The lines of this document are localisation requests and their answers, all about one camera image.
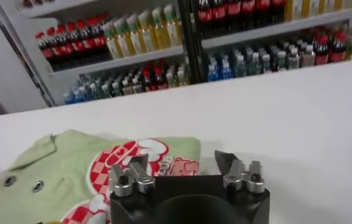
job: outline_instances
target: coca-cola bottle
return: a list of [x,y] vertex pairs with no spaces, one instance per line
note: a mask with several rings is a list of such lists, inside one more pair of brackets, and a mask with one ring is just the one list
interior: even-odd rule
[[54,55],[54,63],[53,63],[54,65],[52,66],[52,68],[53,68],[53,71],[58,71],[61,67],[61,63],[63,60],[60,52],[58,51],[58,43],[55,36],[54,27],[50,27],[47,33],[48,33],[49,47],[52,50]]
[[241,26],[241,0],[228,0],[227,15],[230,31],[237,31],[243,28]]
[[347,46],[345,45],[345,33],[338,32],[336,38],[331,44],[329,53],[329,62],[343,61]]
[[256,0],[256,27],[271,23],[270,0]]
[[216,34],[225,33],[227,24],[227,0],[213,0],[213,24]]
[[110,51],[107,47],[107,42],[104,36],[104,31],[96,18],[89,20],[91,26],[91,38],[96,48],[96,58],[99,61],[109,60]]
[[271,14],[272,23],[284,22],[284,14],[286,8],[286,0],[272,0],[271,2]]
[[85,62],[85,46],[81,40],[80,33],[76,29],[74,23],[68,23],[68,40],[72,44],[75,52],[75,61],[78,64],[83,64]]
[[255,27],[255,0],[242,0],[241,12],[245,30],[253,29]]
[[329,47],[328,37],[323,35],[319,39],[319,43],[315,50],[315,65],[324,65],[328,62]]
[[199,0],[198,2],[198,18],[200,31],[203,38],[213,35],[213,11],[209,0]]
[[80,39],[85,48],[85,55],[88,62],[94,61],[93,56],[96,54],[95,51],[95,43],[91,38],[90,28],[85,24],[85,21],[80,19],[77,22],[77,26],[79,27]]
[[35,38],[38,41],[38,47],[42,51],[43,56],[54,69],[55,59],[54,59],[54,54],[52,52],[52,49],[49,47],[48,39],[45,38],[43,32],[36,34]]
[[59,51],[62,59],[61,66],[63,69],[70,68],[73,66],[74,61],[74,49],[72,44],[68,40],[68,33],[65,30],[65,26],[60,24],[57,29],[57,50]]

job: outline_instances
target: bottle cap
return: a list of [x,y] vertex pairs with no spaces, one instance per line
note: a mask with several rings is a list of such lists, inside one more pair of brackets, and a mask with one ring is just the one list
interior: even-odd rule
[[263,56],[262,56],[262,59],[264,60],[264,61],[269,61],[270,60],[270,56],[269,56],[269,54],[264,54]]
[[107,91],[108,90],[108,85],[107,84],[102,85],[102,90],[103,91]]
[[298,53],[298,48],[294,47],[291,49],[291,54],[297,54]]
[[312,52],[312,49],[313,49],[312,45],[309,44],[309,45],[306,47],[306,52]]

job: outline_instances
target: shelf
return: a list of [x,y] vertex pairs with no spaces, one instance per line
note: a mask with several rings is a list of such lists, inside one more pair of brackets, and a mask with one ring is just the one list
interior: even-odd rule
[[53,13],[57,13],[62,10],[70,9],[79,5],[84,5],[95,1],[97,0],[55,0],[55,2],[34,6],[31,9],[22,9],[19,12],[25,18],[47,17],[48,15],[51,15]]
[[61,75],[79,75],[85,73],[91,73],[111,68],[117,68],[126,65],[133,65],[145,61],[155,60],[159,58],[166,58],[176,55],[183,54],[183,46],[172,47],[160,51],[148,52],[145,54],[140,54],[127,58],[120,58],[111,61],[100,62],[92,65],[86,65],[78,68],[66,69],[58,72],[50,73],[52,76],[61,76]]
[[344,9],[337,12],[327,13],[319,16],[313,16],[307,19],[300,19],[289,23],[262,27],[259,29],[248,30],[239,33],[224,35],[221,37],[211,38],[202,41],[202,47],[205,49],[224,46],[262,37],[269,37],[281,33],[288,33],[295,30],[307,29],[310,27],[321,26],[324,24],[334,23],[352,18],[352,9]]

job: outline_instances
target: soda bottle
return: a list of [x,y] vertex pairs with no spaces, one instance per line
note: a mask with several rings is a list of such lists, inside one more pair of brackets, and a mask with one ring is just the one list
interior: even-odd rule
[[256,0],[256,27],[267,26],[271,23],[270,0]]
[[107,47],[105,35],[97,18],[91,18],[89,20],[91,26],[91,38],[95,45],[96,57],[99,61],[105,61],[110,59],[110,51]]
[[315,50],[315,65],[324,65],[328,62],[329,47],[328,37],[326,35],[320,37],[319,44]]
[[241,25],[241,0],[228,0],[227,15],[229,19],[229,29],[231,31],[241,30],[243,28]]
[[62,56],[61,56],[60,52],[58,51],[58,43],[55,38],[54,27],[50,27],[48,29],[48,39],[49,39],[50,49],[52,50],[53,55],[54,55],[53,71],[58,71],[60,69],[60,66],[62,63]]
[[198,1],[198,19],[203,38],[209,38],[213,34],[213,11],[209,0]]
[[272,14],[272,23],[282,23],[284,22],[285,9],[286,9],[286,0],[272,0],[271,3],[271,14]]
[[152,78],[150,77],[149,70],[143,70],[144,75],[144,85],[145,85],[145,92],[155,91],[156,85],[153,84]]
[[213,24],[216,34],[222,34],[227,29],[227,2],[226,0],[213,0]]
[[90,29],[86,26],[85,21],[80,19],[77,22],[79,27],[80,40],[84,46],[85,61],[93,61],[92,56],[94,55],[94,43],[90,37]]
[[242,21],[245,30],[255,27],[255,0],[242,0],[241,2]]
[[57,29],[57,43],[61,58],[62,66],[64,68],[70,68],[74,64],[74,49],[72,44],[69,42],[69,35],[65,30],[65,26],[60,24]]
[[345,33],[338,32],[330,48],[329,61],[330,62],[343,61],[346,51],[347,51],[347,46],[345,44]]
[[161,73],[160,68],[155,68],[157,89],[167,89],[167,83]]
[[42,51],[43,56],[45,59],[49,62],[49,64],[54,67],[54,54],[52,52],[52,49],[49,47],[48,40],[44,38],[44,33],[40,32],[36,34],[35,38],[38,41],[38,47]]

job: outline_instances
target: white table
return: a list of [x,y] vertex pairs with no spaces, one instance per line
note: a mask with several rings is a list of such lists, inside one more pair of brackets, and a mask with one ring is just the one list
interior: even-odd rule
[[352,223],[352,62],[0,116],[0,170],[69,128],[195,136],[203,173],[215,149],[262,161],[272,223]]

